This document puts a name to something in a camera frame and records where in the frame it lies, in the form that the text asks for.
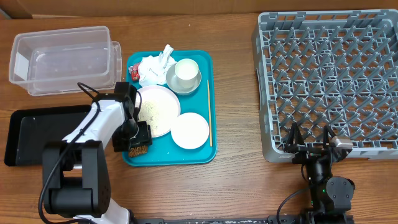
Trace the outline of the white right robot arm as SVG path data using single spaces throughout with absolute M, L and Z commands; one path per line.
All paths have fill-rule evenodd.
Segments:
M 292 218 L 294 223 L 353 223 L 346 216 L 351 210 L 355 184 L 351 179 L 332 174 L 334 163 L 345 159 L 353 149 L 350 139 L 337 136 L 329 125 L 323 128 L 322 147 L 307 146 L 297 123 L 293 123 L 284 152 L 294 155 L 293 164 L 301 165 L 302 177 L 308 187 L 289 195 L 278 207 L 276 220 L 282 223 L 280 211 L 291 198 L 310 192 L 311 207 Z

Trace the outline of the small white bowl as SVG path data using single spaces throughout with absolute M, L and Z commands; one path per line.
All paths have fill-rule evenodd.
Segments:
M 178 116 L 171 127 L 174 143 L 183 149 L 197 149 L 206 143 L 210 127 L 206 119 L 197 113 Z

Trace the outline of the white cup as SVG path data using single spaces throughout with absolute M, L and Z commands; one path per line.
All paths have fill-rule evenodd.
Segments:
M 181 59 L 175 64 L 174 70 L 177 76 L 177 83 L 182 88 L 191 88 L 195 84 L 199 73 L 196 61 L 189 58 Z

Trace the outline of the red snack wrapper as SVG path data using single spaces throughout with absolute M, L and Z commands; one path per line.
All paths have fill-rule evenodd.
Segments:
M 139 65 L 140 63 L 135 63 L 133 66 L 128 68 L 131 80 L 134 82 L 138 82 L 140 79 Z

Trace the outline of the white napkin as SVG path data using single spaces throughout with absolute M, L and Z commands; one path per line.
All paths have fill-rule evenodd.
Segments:
M 177 62 L 171 56 L 174 49 L 167 44 L 158 56 L 143 57 L 139 66 L 139 84 L 142 87 L 166 84 L 166 74 Z

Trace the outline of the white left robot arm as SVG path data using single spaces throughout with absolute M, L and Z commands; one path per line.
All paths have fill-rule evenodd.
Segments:
M 60 215 L 65 223 L 135 223 L 131 210 L 111 197 L 104 150 L 112 143 L 115 152 L 147 152 L 150 126 L 138 120 L 141 108 L 135 105 L 142 96 L 128 82 L 117 82 L 113 93 L 78 86 L 92 99 L 91 109 L 74 131 L 44 147 L 39 216 L 44 223 L 46 214 Z

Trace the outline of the brown food scrap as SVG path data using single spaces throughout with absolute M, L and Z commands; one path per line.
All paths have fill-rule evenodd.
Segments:
M 148 146 L 137 146 L 137 147 L 132 147 L 130 148 L 128 152 L 129 157 L 136 157 L 140 155 L 146 154 L 148 151 Z

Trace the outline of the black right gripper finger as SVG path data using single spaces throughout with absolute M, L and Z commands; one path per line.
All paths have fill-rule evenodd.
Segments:
M 323 147 L 327 147 L 330 144 L 330 138 L 334 138 L 335 136 L 336 134 L 330 125 L 325 125 L 323 127 Z
M 291 125 L 286 144 L 288 146 L 292 146 L 294 144 L 304 145 L 303 137 L 296 122 Z

